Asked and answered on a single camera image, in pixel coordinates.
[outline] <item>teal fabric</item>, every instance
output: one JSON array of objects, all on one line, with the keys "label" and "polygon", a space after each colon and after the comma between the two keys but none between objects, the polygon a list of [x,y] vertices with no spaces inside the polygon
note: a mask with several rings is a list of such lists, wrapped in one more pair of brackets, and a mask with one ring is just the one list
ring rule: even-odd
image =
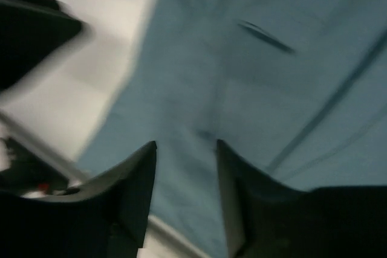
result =
[{"label": "teal fabric", "polygon": [[132,80],[79,161],[96,175],[158,143],[152,212],[226,257],[215,166],[225,139],[297,189],[385,184],[387,52],[278,167],[387,28],[387,0],[158,0]]}]

